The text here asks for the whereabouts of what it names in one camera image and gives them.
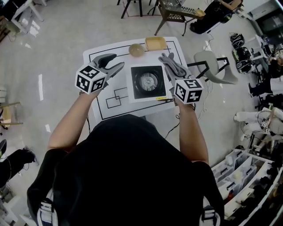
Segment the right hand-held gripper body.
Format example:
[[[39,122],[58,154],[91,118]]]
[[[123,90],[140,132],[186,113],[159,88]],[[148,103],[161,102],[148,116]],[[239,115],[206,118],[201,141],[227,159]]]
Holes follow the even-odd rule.
[[[176,76],[168,73],[173,88],[170,89],[173,98],[179,99],[183,104],[194,104],[200,101],[204,87],[200,79]]]

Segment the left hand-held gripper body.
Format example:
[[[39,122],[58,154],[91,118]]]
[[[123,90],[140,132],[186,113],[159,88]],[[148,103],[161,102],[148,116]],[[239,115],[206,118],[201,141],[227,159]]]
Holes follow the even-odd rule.
[[[86,94],[98,94],[109,78],[105,70],[108,62],[105,57],[96,57],[76,72],[75,87]]]

